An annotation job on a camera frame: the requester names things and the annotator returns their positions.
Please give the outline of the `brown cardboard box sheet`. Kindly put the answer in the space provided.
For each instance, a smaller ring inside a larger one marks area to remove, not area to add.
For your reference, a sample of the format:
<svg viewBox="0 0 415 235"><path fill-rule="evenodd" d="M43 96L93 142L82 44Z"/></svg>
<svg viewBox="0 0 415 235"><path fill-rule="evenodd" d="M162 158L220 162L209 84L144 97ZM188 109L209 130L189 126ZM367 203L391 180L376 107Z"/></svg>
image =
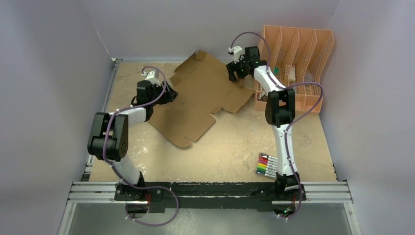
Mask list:
<svg viewBox="0 0 415 235"><path fill-rule="evenodd" d="M236 113L253 95L242 82L229 81L226 65L198 50L170 78L178 96L156 105L148 123L178 148L189 148L216 122L220 110Z"/></svg>

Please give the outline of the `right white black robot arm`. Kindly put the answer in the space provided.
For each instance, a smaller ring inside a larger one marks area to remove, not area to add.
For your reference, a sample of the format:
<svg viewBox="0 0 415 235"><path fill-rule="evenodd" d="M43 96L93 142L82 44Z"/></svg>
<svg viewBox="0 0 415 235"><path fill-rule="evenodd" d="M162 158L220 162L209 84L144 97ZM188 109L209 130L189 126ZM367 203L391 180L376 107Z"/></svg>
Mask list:
<svg viewBox="0 0 415 235"><path fill-rule="evenodd" d="M267 61L260 59L258 47L230 47L233 61L226 65L229 80L236 83L248 75L266 93L265 119L271 126L277 148L275 193L287 199L295 189L301 189L300 177L291 152L293 151L291 124L295 118L295 92L286 88L271 71Z"/></svg>

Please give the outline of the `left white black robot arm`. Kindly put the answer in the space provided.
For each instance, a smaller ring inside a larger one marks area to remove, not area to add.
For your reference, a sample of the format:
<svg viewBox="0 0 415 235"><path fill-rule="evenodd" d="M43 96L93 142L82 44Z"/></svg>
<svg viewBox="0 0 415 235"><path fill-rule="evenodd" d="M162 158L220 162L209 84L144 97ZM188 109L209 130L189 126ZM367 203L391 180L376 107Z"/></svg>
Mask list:
<svg viewBox="0 0 415 235"><path fill-rule="evenodd" d="M128 185L127 194L133 200L142 199L146 194L146 187L142 173L127 157L129 128L147 122L155 105L170 103L178 95L165 81L161 84L149 80L140 81L130 107L113 113L98 112L93 117L87 143L88 153L111 167L120 183Z"/></svg>

